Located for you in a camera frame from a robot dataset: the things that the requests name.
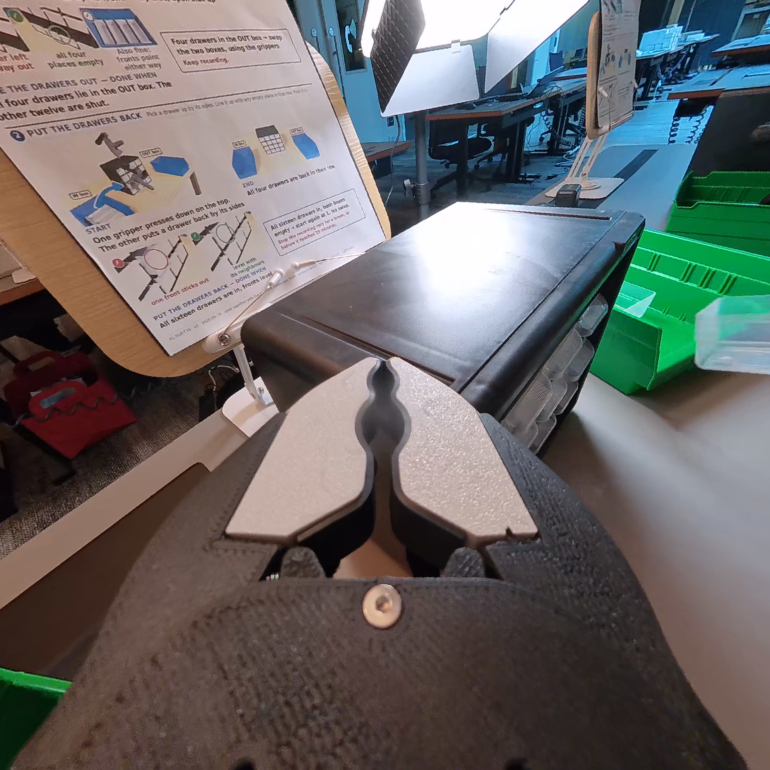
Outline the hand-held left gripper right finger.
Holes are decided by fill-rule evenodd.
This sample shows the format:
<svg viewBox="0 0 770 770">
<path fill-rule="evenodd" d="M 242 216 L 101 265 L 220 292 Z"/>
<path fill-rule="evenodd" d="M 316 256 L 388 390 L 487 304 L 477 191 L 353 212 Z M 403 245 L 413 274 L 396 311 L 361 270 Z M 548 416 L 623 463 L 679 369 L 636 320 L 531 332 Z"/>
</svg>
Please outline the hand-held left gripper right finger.
<svg viewBox="0 0 770 770">
<path fill-rule="evenodd" d="M 391 358 L 403 436 L 392 458 L 391 523 L 409 551 L 479 549 L 538 535 L 479 413 L 452 388 Z"/>
</svg>

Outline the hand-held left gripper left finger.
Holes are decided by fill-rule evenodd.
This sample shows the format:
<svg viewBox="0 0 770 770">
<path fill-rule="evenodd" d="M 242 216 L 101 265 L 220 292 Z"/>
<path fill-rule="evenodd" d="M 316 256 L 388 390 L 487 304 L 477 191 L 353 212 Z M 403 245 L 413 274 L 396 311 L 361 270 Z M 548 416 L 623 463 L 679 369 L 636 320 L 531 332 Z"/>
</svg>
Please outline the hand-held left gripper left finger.
<svg viewBox="0 0 770 770">
<path fill-rule="evenodd" d="M 361 508 L 374 481 L 363 415 L 382 363 L 368 357 L 288 409 L 226 526 L 228 537 L 297 544 Z"/>
</svg>

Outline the black drawer cabinet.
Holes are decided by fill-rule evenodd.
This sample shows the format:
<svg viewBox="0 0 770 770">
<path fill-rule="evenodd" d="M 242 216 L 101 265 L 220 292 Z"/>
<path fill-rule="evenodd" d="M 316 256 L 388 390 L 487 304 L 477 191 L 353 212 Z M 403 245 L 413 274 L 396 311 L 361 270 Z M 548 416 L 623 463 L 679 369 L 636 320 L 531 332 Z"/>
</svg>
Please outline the black drawer cabinet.
<svg viewBox="0 0 770 770">
<path fill-rule="evenodd" d="M 596 354 L 644 225 L 629 211 L 455 203 L 255 314 L 245 349 L 277 406 L 278 385 L 255 362 L 269 312 L 280 339 L 269 352 L 300 324 L 314 326 L 363 358 L 408 361 L 503 423 L 602 294 L 609 309 L 591 335 Z"/>
</svg>

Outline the green plastic storage bin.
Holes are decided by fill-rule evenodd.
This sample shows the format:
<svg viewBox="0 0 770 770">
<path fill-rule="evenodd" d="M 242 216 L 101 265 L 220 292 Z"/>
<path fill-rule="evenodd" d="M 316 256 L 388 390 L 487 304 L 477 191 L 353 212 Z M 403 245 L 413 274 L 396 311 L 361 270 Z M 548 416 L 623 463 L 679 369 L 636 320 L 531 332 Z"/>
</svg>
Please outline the green plastic storage bin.
<svg viewBox="0 0 770 770">
<path fill-rule="evenodd" d="M 1 769 L 11 768 L 70 685 L 61 679 L 1 669 Z"/>
<path fill-rule="evenodd" d="M 695 318 L 721 296 L 767 295 L 765 255 L 646 229 L 591 371 L 630 395 L 694 367 Z"/>
<path fill-rule="evenodd" d="M 769 172 L 688 172 L 665 226 L 667 233 L 769 255 Z"/>
</svg>

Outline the clear plastic parts drawer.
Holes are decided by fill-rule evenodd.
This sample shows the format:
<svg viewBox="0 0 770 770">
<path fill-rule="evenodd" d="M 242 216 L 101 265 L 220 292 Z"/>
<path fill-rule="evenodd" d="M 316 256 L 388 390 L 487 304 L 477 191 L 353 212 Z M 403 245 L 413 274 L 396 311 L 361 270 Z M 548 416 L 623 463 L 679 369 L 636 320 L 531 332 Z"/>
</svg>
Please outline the clear plastic parts drawer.
<svg viewBox="0 0 770 770">
<path fill-rule="evenodd" d="M 695 365 L 769 374 L 769 296 L 723 296 L 695 317 Z"/>
</svg>

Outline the grey desk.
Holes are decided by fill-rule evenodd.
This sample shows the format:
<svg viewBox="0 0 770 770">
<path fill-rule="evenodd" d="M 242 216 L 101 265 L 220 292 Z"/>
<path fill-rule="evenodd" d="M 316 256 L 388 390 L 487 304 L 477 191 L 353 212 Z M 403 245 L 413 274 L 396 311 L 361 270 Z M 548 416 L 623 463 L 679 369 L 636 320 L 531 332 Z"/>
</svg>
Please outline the grey desk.
<svg viewBox="0 0 770 770">
<path fill-rule="evenodd" d="M 691 684 L 768 768 L 768 375 L 696 370 L 628 397 L 590 375 L 544 460 L 620 546 Z M 10 549 L 2 667 L 69 679 L 140 547 L 245 436 L 215 414 Z"/>
</svg>

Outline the red bag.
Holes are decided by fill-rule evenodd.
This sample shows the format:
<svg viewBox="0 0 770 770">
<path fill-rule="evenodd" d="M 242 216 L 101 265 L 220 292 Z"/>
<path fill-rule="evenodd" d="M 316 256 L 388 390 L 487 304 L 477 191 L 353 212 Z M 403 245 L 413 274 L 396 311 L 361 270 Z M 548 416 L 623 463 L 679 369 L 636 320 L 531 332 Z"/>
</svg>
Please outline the red bag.
<svg viewBox="0 0 770 770">
<path fill-rule="evenodd" d="M 16 427 L 69 460 L 137 421 L 82 352 L 44 351 L 15 363 L 3 397 Z"/>
</svg>

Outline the printed instruction sheet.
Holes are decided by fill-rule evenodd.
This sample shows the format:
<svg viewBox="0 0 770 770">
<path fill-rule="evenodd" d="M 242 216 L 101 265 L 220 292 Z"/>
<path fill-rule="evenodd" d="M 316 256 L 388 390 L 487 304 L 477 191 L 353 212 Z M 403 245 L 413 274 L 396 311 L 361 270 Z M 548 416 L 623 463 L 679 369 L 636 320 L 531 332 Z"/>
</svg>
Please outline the printed instruction sheet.
<svg viewBox="0 0 770 770">
<path fill-rule="evenodd" d="M 287 2 L 2 2 L 2 151 L 163 352 L 384 243 Z"/>
<path fill-rule="evenodd" d="M 607 132 L 630 119 L 636 88 L 640 1 L 601 2 L 598 125 Z"/>
</svg>

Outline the grey light stand pole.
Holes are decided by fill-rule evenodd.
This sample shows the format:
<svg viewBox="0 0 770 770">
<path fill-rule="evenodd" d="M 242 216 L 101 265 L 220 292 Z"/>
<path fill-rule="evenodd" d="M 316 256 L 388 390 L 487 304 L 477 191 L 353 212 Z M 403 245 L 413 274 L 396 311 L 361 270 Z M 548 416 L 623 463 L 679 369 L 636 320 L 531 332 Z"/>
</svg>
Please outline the grey light stand pole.
<svg viewBox="0 0 770 770">
<path fill-rule="evenodd" d="M 416 156 L 416 193 L 419 221 L 429 216 L 430 185 L 428 182 L 428 111 L 414 114 L 414 146 Z"/>
</svg>

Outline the black office chair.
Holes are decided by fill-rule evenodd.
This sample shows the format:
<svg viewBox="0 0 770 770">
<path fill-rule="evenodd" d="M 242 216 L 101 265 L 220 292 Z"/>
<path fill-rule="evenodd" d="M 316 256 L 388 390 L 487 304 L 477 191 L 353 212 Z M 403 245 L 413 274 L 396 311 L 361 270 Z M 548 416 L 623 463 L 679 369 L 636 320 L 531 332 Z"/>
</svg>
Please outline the black office chair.
<svg viewBox="0 0 770 770">
<path fill-rule="evenodd" d="M 461 150 L 467 149 L 467 159 L 483 156 L 494 147 L 487 137 L 468 137 L 468 125 L 461 121 L 440 120 L 428 123 L 428 157 L 441 161 L 449 168 L 462 159 Z"/>
</svg>

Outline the background office table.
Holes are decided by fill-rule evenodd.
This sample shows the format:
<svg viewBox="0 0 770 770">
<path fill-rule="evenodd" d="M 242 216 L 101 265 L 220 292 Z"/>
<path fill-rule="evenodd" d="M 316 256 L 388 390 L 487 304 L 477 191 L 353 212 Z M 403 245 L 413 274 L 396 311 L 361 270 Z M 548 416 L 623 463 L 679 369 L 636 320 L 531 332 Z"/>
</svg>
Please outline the background office table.
<svg viewBox="0 0 770 770">
<path fill-rule="evenodd" d="M 483 136 L 494 142 L 490 152 L 472 159 L 467 159 L 467 149 L 463 147 L 463 157 L 448 178 L 457 182 L 458 191 L 463 191 L 466 183 L 476 179 L 468 169 L 470 161 L 475 162 L 474 169 L 477 170 L 483 161 L 497 155 L 501 156 L 505 167 L 496 172 L 495 178 L 512 183 L 530 181 L 531 177 L 524 171 L 528 130 L 538 119 L 551 118 L 537 142 L 545 143 L 546 155 L 559 154 L 564 135 L 571 127 L 570 117 L 577 115 L 584 106 L 587 72 L 585 67 L 559 69 L 546 75 L 529 93 L 508 93 L 429 112 L 428 123 L 461 121 L 468 125 L 469 138 Z"/>
</svg>

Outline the softbox studio light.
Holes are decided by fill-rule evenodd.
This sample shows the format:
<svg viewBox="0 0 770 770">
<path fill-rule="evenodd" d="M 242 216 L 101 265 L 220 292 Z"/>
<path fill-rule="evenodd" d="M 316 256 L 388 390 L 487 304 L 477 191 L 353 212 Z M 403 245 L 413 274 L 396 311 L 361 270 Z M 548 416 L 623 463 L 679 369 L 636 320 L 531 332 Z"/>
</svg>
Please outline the softbox studio light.
<svg viewBox="0 0 770 770">
<path fill-rule="evenodd" d="M 472 42 L 486 44 L 483 93 L 578 13 L 585 1 L 371 1 L 361 45 L 381 115 L 474 101 L 482 91 Z"/>
</svg>

